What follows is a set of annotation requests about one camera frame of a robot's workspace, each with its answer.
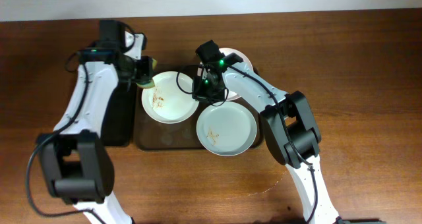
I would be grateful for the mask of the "green and yellow sponge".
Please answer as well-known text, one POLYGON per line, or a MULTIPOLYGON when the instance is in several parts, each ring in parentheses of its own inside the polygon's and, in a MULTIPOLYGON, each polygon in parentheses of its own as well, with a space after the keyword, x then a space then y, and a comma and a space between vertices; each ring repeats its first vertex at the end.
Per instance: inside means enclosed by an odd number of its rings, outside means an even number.
POLYGON ((135 82, 139 88, 149 89, 155 86, 153 76, 157 61, 149 56, 142 56, 136 63, 135 82))

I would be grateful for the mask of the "light grey plate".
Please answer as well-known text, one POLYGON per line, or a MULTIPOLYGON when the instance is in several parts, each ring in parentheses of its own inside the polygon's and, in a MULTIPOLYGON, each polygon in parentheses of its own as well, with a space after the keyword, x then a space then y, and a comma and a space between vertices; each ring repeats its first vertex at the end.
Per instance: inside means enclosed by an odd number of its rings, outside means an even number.
POLYGON ((220 156, 242 154, 253 145, 257 133, 253 114, 235 102, 208 106, 196 122, 199 142, 206 150, 220 156))

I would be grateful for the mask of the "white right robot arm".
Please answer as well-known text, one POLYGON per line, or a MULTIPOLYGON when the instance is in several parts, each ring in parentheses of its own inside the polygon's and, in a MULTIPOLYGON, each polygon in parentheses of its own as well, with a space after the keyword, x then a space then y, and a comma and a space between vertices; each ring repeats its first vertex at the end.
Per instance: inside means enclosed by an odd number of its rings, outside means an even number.
POLYGON ((246 68, 235 53, 197 53, 202 74, 193 82, 199 101, 224 101, 224 91, 241 96, 264 121, 264 137, 272 157, 286 166, 297 189, 307 223, 340 223, 320 168, 321 133, 307 98, 289 94, 246 68))

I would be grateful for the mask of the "pink plate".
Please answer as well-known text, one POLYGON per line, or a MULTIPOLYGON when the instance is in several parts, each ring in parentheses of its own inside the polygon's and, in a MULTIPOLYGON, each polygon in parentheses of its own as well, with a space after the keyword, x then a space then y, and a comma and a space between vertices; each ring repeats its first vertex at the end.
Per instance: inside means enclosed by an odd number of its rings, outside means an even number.
MULTIPOLYGON (((251 71, 254 71, 254 68, 253 68, 251 61, 248 59, 248 57, 244 53, 240 52, 239 50, 229 48, 229 47, 219 47, 219 51, 220 51, 220 53, 222 53, 224 55, 224 57, 234 53, 237 56, 239 56, 240 58, 242 58, 242 61, 240 63, 242 63, 242 66, 244 66, 244 67, 242 67, 240 70, 246 71, 247 69, 249 69, 251 71)), ((226 68, 227 68, 228 65, 232 66, 232 65, 235 64, 235 63, 230 62, 229 59, 222 59, 222 61, 224 62, 224 63, 222 63, 223 67, 226 67, 226 68)), ((203 64, 201 62, 200 65, 199 65, 199 68, 197 69, 197 72, 196 72, 197 76, 201 75, 202 66, 203 66, 203 64)), ((206 75, 207 75, 207 71, 204 70, 202 77, 206 78, 206 75)), ((241 96, 239 94, 237 94, 237 93, 235 93, 231 90, 229 90, 228 93, 225 92, 225 96, 227 96, 227 95, 228 95, 228 97, 227 97, 228 101, 234 101, 236 99, 241 98, 241 96)))

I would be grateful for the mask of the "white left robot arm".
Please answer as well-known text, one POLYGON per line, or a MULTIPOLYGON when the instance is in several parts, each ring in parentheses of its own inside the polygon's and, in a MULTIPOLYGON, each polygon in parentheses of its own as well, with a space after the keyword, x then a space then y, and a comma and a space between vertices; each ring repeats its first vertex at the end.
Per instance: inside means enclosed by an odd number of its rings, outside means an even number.
POLYGON ((113 192, 115 170, 104 137, 131 139, 137 85, 152 87, 156 60, 139 49, 88 47, 78 59, 71 100, 53 132, 40 134, 28 162, 40 160, 47 191, 91 223, 133 223, 113 192))

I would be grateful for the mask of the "black rectangular sponge tray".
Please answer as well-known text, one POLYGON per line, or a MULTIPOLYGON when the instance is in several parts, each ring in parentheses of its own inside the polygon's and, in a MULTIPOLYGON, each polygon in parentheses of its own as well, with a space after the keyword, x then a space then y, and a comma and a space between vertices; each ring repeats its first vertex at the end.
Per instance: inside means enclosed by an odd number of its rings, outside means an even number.
POLYGON ((100 139, 104 146, 126 147, 133 136, 137 85, 119 83, 109 99, 100 139))

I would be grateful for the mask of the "cream white plate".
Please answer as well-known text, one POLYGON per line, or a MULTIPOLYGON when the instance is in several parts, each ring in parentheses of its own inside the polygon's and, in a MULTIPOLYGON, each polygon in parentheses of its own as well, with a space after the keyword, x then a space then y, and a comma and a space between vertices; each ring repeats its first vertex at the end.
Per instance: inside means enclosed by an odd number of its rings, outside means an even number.
POLYGON ((153 78, 155 86, 144 89, 141 104, 146 114, 164 124, 175 124, 187 120, 198 109, 198 102, 186 92, 192 91, 193 80, 175 71, 161 72, 153 78))

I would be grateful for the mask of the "brown translucent serving tray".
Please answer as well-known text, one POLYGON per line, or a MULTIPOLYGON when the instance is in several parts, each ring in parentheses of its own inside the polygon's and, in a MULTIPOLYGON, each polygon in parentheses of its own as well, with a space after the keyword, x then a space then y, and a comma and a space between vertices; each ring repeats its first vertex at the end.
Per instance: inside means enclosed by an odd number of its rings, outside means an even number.
MULTIPOLYGON (((154 70, 156 75, 166 71, 175 71, 176 74, 177 72, 181 72, 179 75, 180 86, 182 86, 182 73, 191 78, 200 74, 200 68, 198 65, 159 65, 158 69, 154 70)), ((191 84, 187 86, 187 88, 186 86, 182 87, 186 91, 189 89, 191 90, 191 84)), ((196 135, 196 122, 200 113, 209 106, 208 103, 199 103, 193 115, 191 115, 187 120, 175 124, 165 124, 154 120, 147 114, 146 110, 142 106, 142 93, 143 89, 138 88, 133 130, 133 142, 140 150, 147 152, 168 150, 205 150, 196 135)), ((259 147, 264 140, 264 135, 263 131, 261 131, 262 122, 258 112, 256 112, 243 98, 238 97, 234 100, 227 99, 223 105, 227 105, 229 101, 244 106, 252 113, 257 126, 257 134, 249 149, 259 147)))

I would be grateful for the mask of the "black base block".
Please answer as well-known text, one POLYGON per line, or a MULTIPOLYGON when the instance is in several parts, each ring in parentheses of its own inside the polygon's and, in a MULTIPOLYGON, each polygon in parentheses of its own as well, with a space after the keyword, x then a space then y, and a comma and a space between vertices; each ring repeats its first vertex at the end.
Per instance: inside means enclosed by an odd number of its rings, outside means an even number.
POLYGON ((334 224, 387 224, 385 221, 376 219, 359 219, 359 220, 345 220, 337 219, 334 224))

